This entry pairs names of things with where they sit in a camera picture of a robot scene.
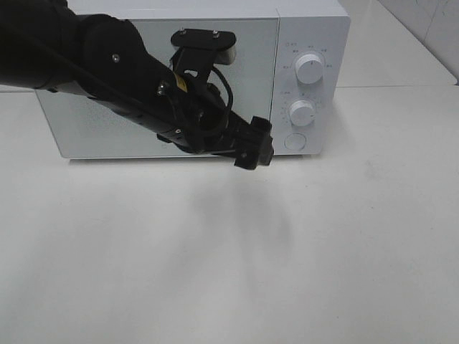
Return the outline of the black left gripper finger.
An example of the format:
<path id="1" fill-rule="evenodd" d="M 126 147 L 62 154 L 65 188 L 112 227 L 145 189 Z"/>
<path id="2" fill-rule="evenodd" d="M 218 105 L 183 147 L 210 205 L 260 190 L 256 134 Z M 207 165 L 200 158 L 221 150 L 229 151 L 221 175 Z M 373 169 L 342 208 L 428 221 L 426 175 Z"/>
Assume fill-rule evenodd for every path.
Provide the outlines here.
<path id="1" fill-rule="evenodd" d="M 235 140 L 235 166 L 253 171 L 258 166 L 269 166 L 274 155 L 272 124 L 265 118 L 254 116 L 250 123 L 237 124 Z"/>
<path id="2" fill-rule="evenodd" d="M 176 49 L 171 58 L 173 71 L 184 75 L 196 74 L 200 82 L 207 82 L 215 65 L 231 65 L 235 60 L 236 35 L 228 31 L 186 28 L 171 36 Z"/>

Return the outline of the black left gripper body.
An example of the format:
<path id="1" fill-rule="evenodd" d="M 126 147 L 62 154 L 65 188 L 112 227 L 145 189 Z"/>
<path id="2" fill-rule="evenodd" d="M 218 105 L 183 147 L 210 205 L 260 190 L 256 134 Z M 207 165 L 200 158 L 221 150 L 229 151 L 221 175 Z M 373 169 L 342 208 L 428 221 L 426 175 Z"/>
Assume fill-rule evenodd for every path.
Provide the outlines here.
<path id="1" fill-rule="evenodd" d="M 230 84 L 214 62 L 189 63 L 182 73 L 156 62 L 156 99 L 165 106 L 169 129 L 156 136 L 185 153 L 242 154 L 250 146 L 251 126 L 232 111 Z"/>

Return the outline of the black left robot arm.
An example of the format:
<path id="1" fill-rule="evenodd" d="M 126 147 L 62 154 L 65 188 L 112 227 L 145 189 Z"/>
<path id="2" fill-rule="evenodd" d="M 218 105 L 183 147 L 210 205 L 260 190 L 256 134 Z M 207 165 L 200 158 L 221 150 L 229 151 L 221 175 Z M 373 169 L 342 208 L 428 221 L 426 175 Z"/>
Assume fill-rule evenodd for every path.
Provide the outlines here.
<path id="1" fill-rule="evenodd" d="M 208 80 L 230 63 L 236 41 L 232 32 L 182 29 L 164 65 L 127 19 L 78 15 L 66 1 L 3 1 L 1 83 L 85 96 L 185 153 L 229 157 L 253 170 L 272 160 L 272 125 L 241 118 L 233 96 L 221 96 L 230 85 Z"/>

